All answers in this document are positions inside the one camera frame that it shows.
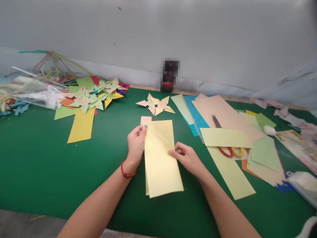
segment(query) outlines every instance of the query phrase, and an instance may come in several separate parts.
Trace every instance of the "red paper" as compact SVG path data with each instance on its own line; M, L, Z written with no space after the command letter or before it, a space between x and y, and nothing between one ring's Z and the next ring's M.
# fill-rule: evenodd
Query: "red paper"
M99 85L100 78L98 78L97 76L90 76L90 77L95 85Z

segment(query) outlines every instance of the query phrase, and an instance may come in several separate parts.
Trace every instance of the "red bracelet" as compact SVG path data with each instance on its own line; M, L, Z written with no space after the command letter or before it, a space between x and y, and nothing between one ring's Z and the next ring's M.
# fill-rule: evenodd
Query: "red bracelet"
M127 179L130 179L130 178L132 178L132 177L136 174L136 170L135 170L134 174L132 174L132 175L128 175L128 174L126 174L125 172L123 172L122 165L123 165L123 163L124 163L125 161L126 161L126 160L122 161L122 163L121 163L121 172L122 172L122 174L123 174L123 177L125 177L125 178L127 178Z

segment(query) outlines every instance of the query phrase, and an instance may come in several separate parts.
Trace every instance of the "green cutting mat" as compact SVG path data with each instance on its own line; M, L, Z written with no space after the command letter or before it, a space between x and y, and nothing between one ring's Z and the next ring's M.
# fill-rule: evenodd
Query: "green cutting mat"
M30 106L20 116L0 119L0 209L43 214L68 219L126 158L128 133L140 124L141 116L152 116L136 102L173 94L130 88L105 111L98 110L90 140L67 144L74 116L54 121L55 111ZM287 123L273 116L274 108L229 102L235 109L262 112L289 130ZM207 169L232 198L208 150L194 137L172 100L176 112L163 112L153 120L173 120L175 142L192 146ZM317 119L307 111L290 110L307 122ZM275 140L285 170L310 170ZM145 168L142 160L136 176L125 191L108 225L109 229L158 237L219 237L203 190L180 163L185 191L150 199L145 196ZM255 195L234 201L262 237L294 237L315 210L296 192L280 192L243 171Z

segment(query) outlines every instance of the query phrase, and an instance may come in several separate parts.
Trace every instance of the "blurred object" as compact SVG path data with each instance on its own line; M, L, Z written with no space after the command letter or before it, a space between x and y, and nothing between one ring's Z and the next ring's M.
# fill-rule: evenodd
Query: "blurred object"
M163 75L161 81L161 92L171 93L177 78L179 61L166 59L163 64Z

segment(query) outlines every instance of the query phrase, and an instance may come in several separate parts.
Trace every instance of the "stack of paper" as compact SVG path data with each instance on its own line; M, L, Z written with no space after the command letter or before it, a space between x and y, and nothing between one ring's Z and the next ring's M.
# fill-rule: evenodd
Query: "stack of paper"
M168 154L175 148L172 120L147 121L145 136L145 184L150 198L184 191L177 160Z

